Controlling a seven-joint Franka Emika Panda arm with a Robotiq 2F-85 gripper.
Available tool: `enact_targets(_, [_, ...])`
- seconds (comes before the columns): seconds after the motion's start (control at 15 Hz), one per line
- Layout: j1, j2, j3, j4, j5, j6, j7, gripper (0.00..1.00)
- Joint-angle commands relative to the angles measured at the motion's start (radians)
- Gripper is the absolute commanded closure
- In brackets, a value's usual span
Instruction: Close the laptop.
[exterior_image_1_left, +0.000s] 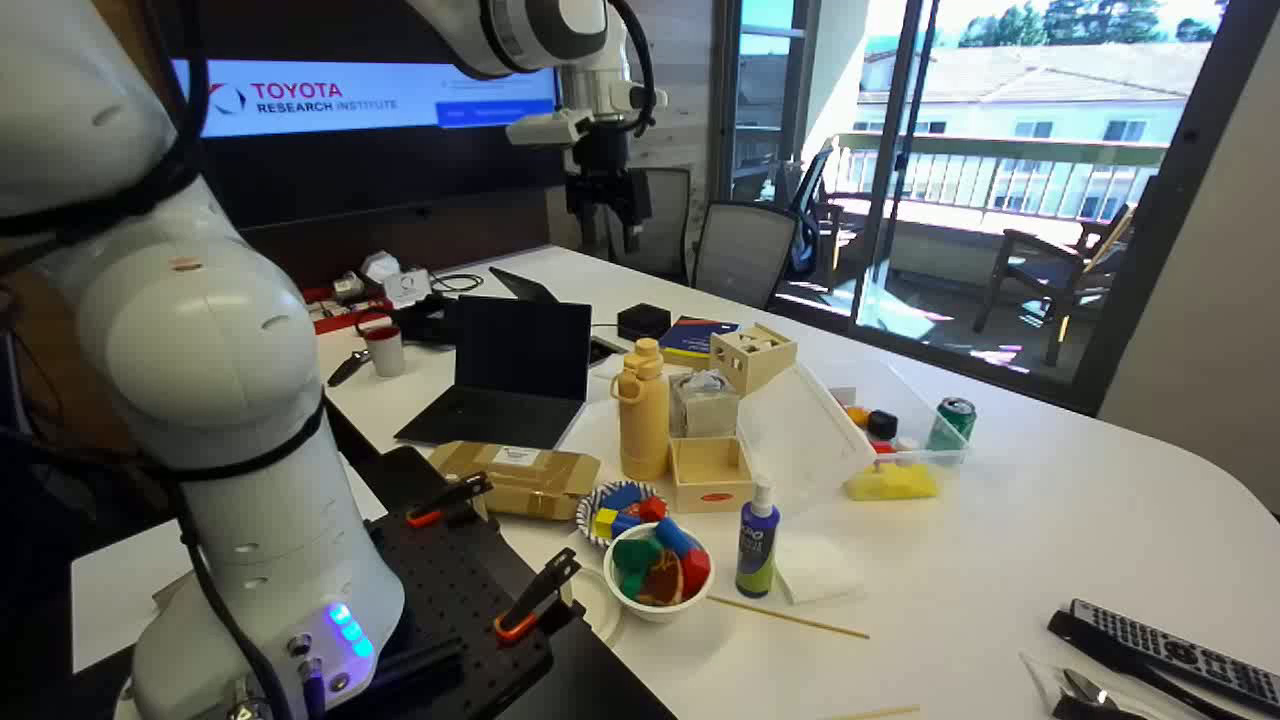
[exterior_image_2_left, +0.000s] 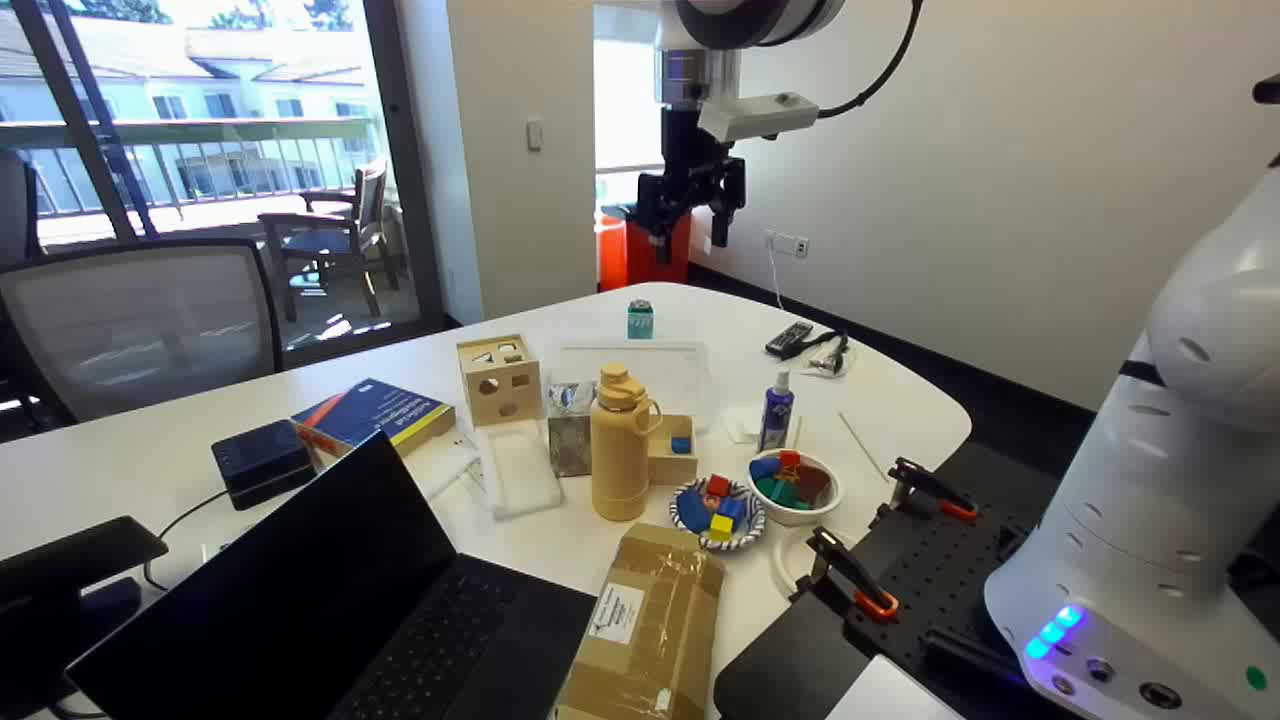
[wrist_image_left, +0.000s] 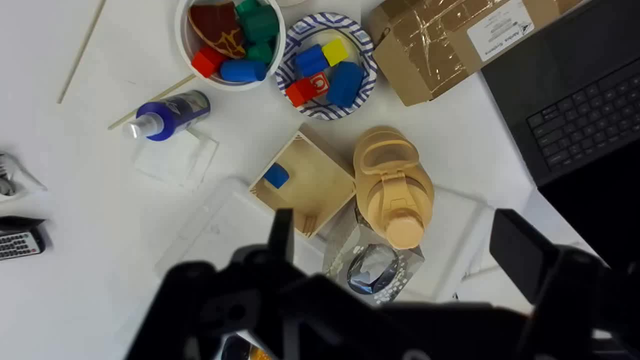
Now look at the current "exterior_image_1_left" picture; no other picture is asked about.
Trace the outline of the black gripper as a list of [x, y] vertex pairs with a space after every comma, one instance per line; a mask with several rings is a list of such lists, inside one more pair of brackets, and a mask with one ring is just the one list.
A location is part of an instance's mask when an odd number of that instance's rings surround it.
[[609, 210], [625, 227], [650, 216], [648, 176], [626, 163], [625, 126], [592, 126], [573, 162], [576, 169], [565, 176], [573, 213]]

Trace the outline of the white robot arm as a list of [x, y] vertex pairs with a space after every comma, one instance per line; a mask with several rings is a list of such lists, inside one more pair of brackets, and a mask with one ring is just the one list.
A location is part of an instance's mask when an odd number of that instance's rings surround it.
[[356, 702], [409, 594], [332, 441], [299, 288], [204, 186], [207, 64], [166, 109], [91, 0], [0, 0], [0, 210], [13, 269], [53, 262], [75, 341], [192, 578], [140, 634], [140, 720]]

